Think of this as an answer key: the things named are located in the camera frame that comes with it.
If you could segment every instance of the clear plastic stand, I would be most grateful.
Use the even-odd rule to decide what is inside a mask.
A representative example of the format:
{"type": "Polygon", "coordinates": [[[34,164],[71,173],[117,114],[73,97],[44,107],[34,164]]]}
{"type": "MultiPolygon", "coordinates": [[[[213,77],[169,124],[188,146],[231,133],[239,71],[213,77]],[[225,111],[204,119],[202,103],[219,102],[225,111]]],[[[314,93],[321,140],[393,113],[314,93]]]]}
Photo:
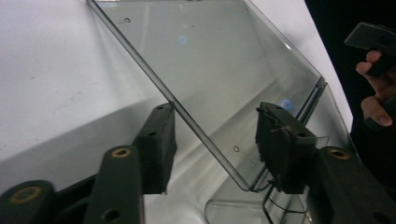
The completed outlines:
{"type": "Polygon", "coordinates": [[[207,202],[205,215],[211,224],[228,223],[310,223],[304,195],[289,195],[268,185],[272,179],[265,172],[267,188],[259,192],[241,192],[228,178],[207,202]]]}
{"type": "Polygon", "coordinates": [[[237,185],[257,188],[256,107],[306,118],[318,71],[248,0],[88,2],[237,185]]]}

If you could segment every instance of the human hand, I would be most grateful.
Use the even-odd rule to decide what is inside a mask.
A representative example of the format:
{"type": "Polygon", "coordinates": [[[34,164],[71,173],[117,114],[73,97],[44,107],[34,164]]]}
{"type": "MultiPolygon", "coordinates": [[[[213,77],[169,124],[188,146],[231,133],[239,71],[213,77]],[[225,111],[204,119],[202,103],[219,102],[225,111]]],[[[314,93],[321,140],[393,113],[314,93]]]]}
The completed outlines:
{"type": "Polygon", "coordinates": [[[396,96],[396,69],[393,67],[381,77],[367,75],[373,63],[377,62],[380,57],[381,52],[372,50],[367,53],[367,62],[356,65],[356,71],[363,75],[375,90],[374,96],[367,97],[361,102],[361,109],[366,119],[370,117],[382,126],[390,126],[393,120],[381,104],[396,96]]]}

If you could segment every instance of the small hole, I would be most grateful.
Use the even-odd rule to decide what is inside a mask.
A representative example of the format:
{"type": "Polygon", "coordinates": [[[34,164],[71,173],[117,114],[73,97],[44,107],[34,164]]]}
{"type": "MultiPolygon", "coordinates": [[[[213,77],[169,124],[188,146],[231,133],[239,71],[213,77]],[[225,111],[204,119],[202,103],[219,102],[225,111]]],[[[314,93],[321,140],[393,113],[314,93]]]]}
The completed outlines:
{"type": "Polygon", "coordinates": [[[332,154],[333,154],[334,156],[336,156],[336,157],[343,157],[343,156],[345,156],[345,154],[342,153],[342,152],[340,152],[340,151],[334,151],[332,154]]]}
{"type": "Polygon", "coordinates": [[[102,220],[105,223],[113,222],[120,217],[120,212],[116,209],[107,210],[102,215],[102,220]]]}
{"type": "Polygon", "coordinates": [[[131,152],[129,148],[118,148],[111,153],[111,156],[115,158],[124,158],[129,156],[131,152]]]}
{"type": "Polygon", "coordinates": [[[379,221],[380,223],[383,223],[383,224],[391,224],[392,223],[390,218],[382,213],[373,212],[372,216],[375,218],[375,220],[379,221]]]}
{"type": "Polygon", "coordinates": [[[38,186],[31,186],[18,190],[10,198],[11,203],[27,203],[38,197],[41,193],[41,188],[38,186]]]}
{"type": "Polygon", "coordinates": [[[125,155],[126,153],[128,153],[127,150],[122,149],[122,150],[117,151],[117,152],[116,152],[116,155],[117,155],[117,156],[123,156],[123,155],[125,155]]]}
{"type": "Polygon", "coordinates": [[[330,155],[332,155],[333,157],[339,159],[339,160],[349,160],[350,159],[350,155],[344,151],[341,151],[339,149],[330,149],[329,150],[330,155]]]}

